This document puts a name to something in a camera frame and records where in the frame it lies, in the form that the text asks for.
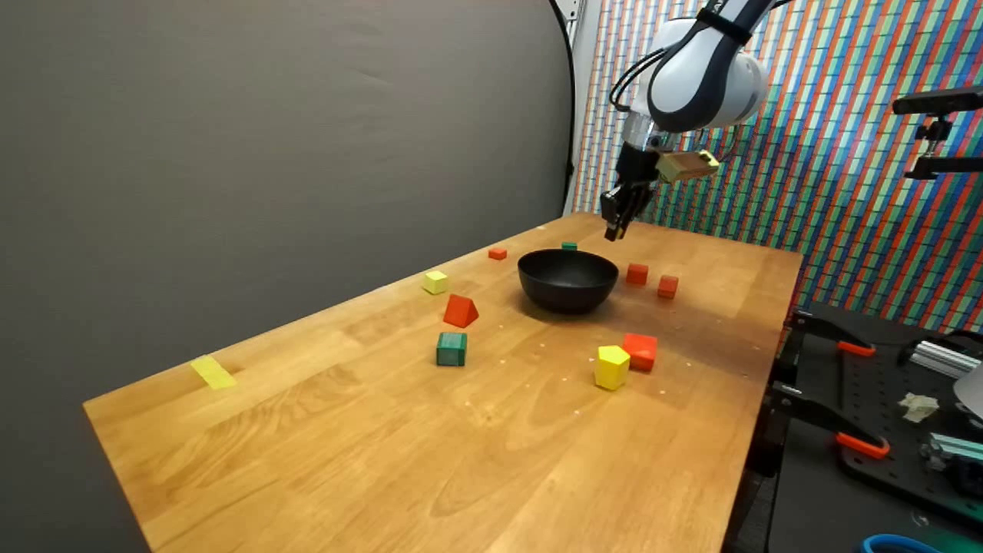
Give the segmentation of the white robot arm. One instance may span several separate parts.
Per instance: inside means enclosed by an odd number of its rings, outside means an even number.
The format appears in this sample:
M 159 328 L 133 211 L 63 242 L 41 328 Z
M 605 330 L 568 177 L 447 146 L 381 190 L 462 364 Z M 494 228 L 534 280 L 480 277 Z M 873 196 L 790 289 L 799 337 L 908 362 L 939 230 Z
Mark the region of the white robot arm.
M 653 50 L 615 81 L 609 104 L 624 135 L 615 185 L 599 194 L 609 240 L 649 205 L 672 135 L 729 128 L 761 109 L 767 81 L 746 43 L 779 4 L 706 0 L 691 18 L 668 21 Z

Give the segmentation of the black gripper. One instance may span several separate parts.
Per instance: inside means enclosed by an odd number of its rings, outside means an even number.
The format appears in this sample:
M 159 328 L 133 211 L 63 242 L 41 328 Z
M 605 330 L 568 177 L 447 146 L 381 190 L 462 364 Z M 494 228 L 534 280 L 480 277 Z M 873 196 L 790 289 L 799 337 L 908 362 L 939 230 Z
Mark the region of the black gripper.
M 603 194 L 605 240 L 618 242 L 627 223 L 649 205 L 658 180 L 658 150 L 624 144 L 615 166 L 615 185 Z

